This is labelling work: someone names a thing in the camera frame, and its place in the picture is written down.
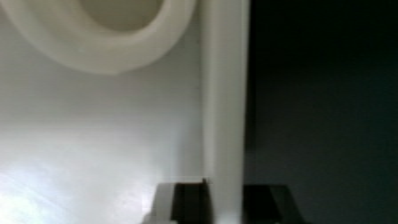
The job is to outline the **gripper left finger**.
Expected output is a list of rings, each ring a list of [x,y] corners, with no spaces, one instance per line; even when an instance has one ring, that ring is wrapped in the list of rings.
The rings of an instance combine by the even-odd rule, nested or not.
[[[140,224],[209,224],[209,193],[204,181],[156,186],[149,213]]]

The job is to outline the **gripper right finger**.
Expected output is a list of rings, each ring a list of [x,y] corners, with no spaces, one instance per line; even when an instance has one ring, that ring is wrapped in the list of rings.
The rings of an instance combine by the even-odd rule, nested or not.
[[[285,185],[243,186],[243,223],[309,224]]]

